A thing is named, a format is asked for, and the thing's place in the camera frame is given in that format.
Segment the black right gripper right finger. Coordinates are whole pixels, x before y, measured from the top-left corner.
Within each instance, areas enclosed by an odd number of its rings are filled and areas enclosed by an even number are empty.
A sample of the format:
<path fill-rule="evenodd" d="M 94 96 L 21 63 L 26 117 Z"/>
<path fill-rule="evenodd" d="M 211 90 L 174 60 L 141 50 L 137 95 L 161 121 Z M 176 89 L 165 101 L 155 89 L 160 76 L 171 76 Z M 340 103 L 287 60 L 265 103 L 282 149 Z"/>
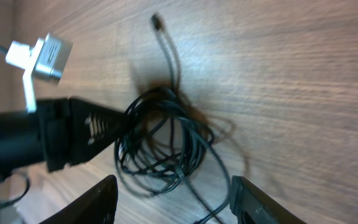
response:
<path fill-rule="evenodd" d="M 241 176 L 232 176 L 229 206 L 238 224 L 306 224 Z"/>

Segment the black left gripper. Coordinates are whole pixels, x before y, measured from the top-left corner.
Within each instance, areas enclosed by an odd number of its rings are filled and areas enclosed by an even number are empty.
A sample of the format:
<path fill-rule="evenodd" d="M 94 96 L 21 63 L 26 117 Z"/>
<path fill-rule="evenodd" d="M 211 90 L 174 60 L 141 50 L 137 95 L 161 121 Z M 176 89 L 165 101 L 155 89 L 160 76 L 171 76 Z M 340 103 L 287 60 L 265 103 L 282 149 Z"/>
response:
<path fill-rule="evenodd" d="M 36 114 L 49 172 L 92 160 L 130 123 L 129 115 L 81 98 L 37 100 Z"/>

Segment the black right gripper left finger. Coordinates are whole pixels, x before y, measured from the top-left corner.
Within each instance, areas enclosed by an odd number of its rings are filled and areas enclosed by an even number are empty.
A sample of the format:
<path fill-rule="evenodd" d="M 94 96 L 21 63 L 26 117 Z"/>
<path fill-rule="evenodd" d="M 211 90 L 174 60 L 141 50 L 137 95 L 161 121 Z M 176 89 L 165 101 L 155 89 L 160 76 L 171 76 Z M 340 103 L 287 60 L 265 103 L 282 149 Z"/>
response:
<path fill-rule="evenodd" d="M 113 224 L 117 200 L 117 179 L 109 175 L 40 224 Z"/>

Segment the black USB-A cable blue plug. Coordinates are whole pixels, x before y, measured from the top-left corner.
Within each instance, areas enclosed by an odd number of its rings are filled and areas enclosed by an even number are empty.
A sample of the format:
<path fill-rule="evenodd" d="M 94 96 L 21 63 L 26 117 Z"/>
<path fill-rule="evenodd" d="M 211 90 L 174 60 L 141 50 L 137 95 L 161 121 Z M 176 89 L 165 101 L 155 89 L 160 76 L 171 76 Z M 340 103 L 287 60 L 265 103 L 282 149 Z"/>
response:
<path fill-rule="evenodd" d="M 207 214 L 199 219 L 221 223 L 229 205 L 228 169 L 213 147 L 213 130 L 192 115 L 188 104 L 171 88 L 157 87 L 136 98 L 126 109 L 128 129 L 114 143 L 114 163 L 122 185 L 139 198 L 154 198 L 185 185 Z M 207 154 L 216 161 L 226 185 L 224 199 L 212 207 L 191 183 Z"/>

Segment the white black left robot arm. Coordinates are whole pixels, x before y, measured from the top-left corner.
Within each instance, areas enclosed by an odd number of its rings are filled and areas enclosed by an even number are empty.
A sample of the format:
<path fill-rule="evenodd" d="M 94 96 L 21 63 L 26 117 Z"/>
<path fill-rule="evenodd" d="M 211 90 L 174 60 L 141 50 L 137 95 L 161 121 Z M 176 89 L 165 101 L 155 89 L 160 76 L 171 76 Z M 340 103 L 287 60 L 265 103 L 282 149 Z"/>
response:
<path fill-rule="evenodd" d="M 34 113 L 0 113 L 0 182 L 39 162 L 49 172 L 88 162 L 129 123 L 128 114 L 81 98 L 41 99 Z"/>

